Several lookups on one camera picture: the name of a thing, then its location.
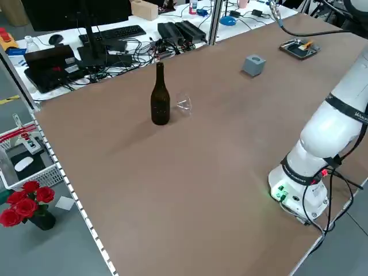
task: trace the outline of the flower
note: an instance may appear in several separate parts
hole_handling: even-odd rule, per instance
[[[23,220],[22,216],[20,216],[14,209],[7,209],[2,212],[0,215],[0,223],[4,227],[12,227],[15,226]]]
[[[30,198],[23,198],[15,205],[15,211],[23,217],[32,217],[39,206]]]
[[[26,197],[27,197],[27,192],[26,191],[15,191],[13,194],[11,194],[7,198],[6,203],[8,203],[8,204],[16,204],[20,200],[22,200],[23,198],[26,198]]]
[[[24,183],[23,190],[25,190],[27,193],[33,193],[39,187],[40,184],[37,181],[28,181]]]
[[[41,187],[36,190],[36,200],[38,202],[49,203],[53,200],[55,191],[49,187]]]

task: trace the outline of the wine bottle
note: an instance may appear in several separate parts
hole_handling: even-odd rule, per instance
[[[163,63],[156,64],[156,84],[151,94],[151,118],[156,125],[166,125],[170,120],[170,95],[166,89]]]

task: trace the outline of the bottle neck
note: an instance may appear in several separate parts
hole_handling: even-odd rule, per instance
[[[165,87],[164,69],[162,63],[156,66],[156,87]]]

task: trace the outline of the plastic bottle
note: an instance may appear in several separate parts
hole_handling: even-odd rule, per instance
[[[27,42],[26,53],[32,53],[40,50],[40,47],[33,41],[32,36],[24,37],[25,42]]]
[[[248,5],[249,0],[237,0],[237,5],[240,9],[245,9]]]
[[[198,0],[190,0],[189,14],[197,14],[197,4]]]

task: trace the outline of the brown table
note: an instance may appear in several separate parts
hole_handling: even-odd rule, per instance
[[[335,28],[303,15],[285,25]],[[267,176],[366,42],[316,37],[323,50],[301,62],[278,50],[288,38],[272,24],[165,60],[172,105],[182,91],[193,104],[166,126],[150,120],[155,65],[43,104],[36,117],[120,275],[288,275],[315,242]],[[256,78],[240,72],[253,53],[267,60]],[[361,183],[367,153],[365,141],[340,171]],[[348,195],[336,181],[334,214]]]

